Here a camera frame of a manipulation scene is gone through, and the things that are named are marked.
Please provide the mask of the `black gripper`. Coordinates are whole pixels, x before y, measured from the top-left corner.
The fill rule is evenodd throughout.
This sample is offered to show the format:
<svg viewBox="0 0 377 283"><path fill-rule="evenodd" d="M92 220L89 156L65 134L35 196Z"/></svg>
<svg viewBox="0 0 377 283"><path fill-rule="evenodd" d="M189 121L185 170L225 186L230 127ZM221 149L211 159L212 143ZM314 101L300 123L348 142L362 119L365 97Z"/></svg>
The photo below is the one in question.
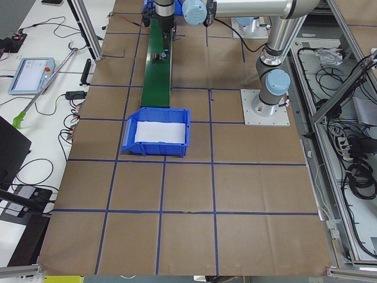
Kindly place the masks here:
<svg viewBox="0 0 377 283"><path fill-rule="evenodd" d="M157 22L160 29L163 31L163 50L165 53L170 53L171 49L171 29L174 27L174 14L168 17L157 16Z"/></svg>

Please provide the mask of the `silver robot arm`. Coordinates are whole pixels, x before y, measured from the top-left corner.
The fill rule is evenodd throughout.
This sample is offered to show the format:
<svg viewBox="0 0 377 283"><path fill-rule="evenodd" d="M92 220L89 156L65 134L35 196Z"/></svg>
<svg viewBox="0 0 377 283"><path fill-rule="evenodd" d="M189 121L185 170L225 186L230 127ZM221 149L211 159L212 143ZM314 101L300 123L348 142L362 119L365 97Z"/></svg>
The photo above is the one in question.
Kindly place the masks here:
<svg viewBox="0 0 377 283"><path fill-rule="evenodd" d="M170 53L171 31L175 20L175 3L173 0L156 0L155 11L158 26L163 33L163 50Z"/></svg>
<svg viewBox="0 0 377 283"><path fill-rule="evenodd" d="M262 87L251 103L256 114L270 117L277 113L279 101L290 86L289 75L279 66L307 14L318 3L311 0L184 1L182 11L186 23L207 27L214 21L219 22L220 18L273 17L267 43L256 62Z"/></svg>

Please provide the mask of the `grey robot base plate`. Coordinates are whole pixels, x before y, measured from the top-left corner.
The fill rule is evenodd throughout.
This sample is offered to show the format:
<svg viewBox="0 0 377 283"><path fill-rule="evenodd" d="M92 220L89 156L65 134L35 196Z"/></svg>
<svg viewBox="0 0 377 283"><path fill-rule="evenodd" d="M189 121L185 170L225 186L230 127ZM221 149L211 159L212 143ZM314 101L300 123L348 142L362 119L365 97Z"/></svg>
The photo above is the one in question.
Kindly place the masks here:
<svg viewBox="0 0 377 283"><path fill-rule="evenodd" d="M259 97L260 90L241 89L244 123L247 126L290 126L283 98L275 106L263 104Z"/></svg>

